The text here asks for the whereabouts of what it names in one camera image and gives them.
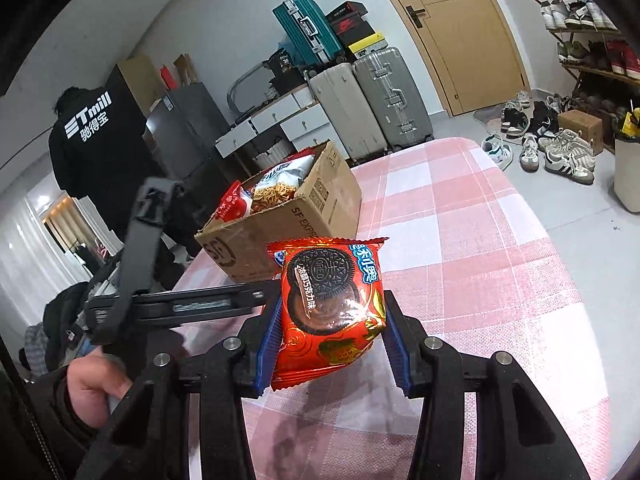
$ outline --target oreo package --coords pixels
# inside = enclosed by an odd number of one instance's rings
[[[360,242],[305,238],[268,244],[282,266],[282,333],[274,390],[354,362],[386,326],[378,249]]]

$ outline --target wooden door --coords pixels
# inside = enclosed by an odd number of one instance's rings
[[[526,88],[522,62],[494,0],[399,3],[407,15],[408,6],[424,10],[404,22],[424,45],[431,77],[453,115],[499,104]]]

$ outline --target black sleeve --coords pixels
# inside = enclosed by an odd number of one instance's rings
[[[97,434],[78,419],[66,390],[66,367],[42,376],[28,388],[38,425],[52,446],[67,478],[73,478]],[[52,479],[26,412],[6,375],[0,372],[0,454],[8,480]]]
[[[74,413],[66,389],[66,367],[40,377],[29,388],[29,395],[62,469],[73,478],[98,431]]]
[[[63,136],[62,127],[56,123],[49,136],[49,156],[53,174],[60,189],[65,190],[70,196],[82,198],[86,196],[86,191],[80,182],[73,160],[65,150]]]

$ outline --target white trash bin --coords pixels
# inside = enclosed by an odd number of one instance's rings
[[[629,211],[640,212],[640,142],[616,139],[613,190]]]

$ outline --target human hand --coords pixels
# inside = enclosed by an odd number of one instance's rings
[[[97,430],[109,418],[107,395],[122,400],[131,384],[120,367],[102,355],[102,348],[74,359],[66,371],[71,407],[80,420]]]

